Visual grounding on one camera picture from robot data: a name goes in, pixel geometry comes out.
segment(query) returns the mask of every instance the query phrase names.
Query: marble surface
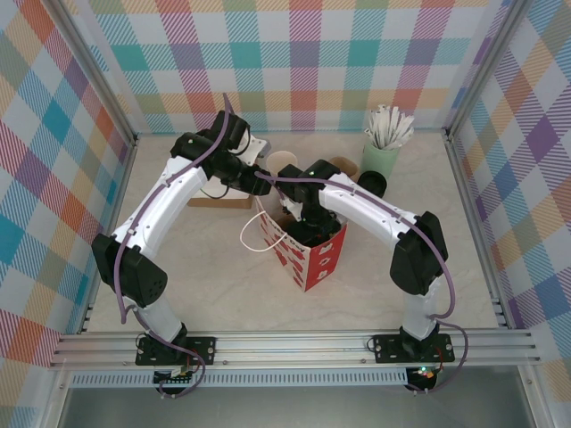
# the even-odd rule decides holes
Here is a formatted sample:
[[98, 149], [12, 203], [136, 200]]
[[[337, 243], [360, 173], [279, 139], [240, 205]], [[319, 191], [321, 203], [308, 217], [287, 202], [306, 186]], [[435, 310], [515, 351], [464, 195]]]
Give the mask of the marble surface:
[[[259, 135], [273, 150], [289, 150], [305, 169], [314, 160], [345, 156], [359, 163], [367, 137], [343, 133]], [[121, 208], [120, 222], [139, 204], [169, 157], [172, 136], [146, 136]], [[442, 223], [450, 253], [457, 305], [450, 322], [464, 327], [496, 327], [489, 292], [468, 229], [448, 157], [438, 133], [417, 133], [401, 149], [385, 199], [400, 208], [430, 210]], [[276, 196], [266, 203], [276, 202]], [[167, 296], [189, 330], [348, 330], [398, 328], [403, 293], [389, 276], [391, 253], [374, 236], [349, 225], [336, 271], [302, 292], [273, 251], [252, 253], [240, 243], [242, 226], [254, 210], [184, 208], [155, 261], [169, 275]], [[244, 239], [263, 248], [258, 227]], [[449, 302], [446, 287], [439, 309]], [[115, 295], [101, 284], [89, 331], [140, 330], [129, 315], [120, 324]]]

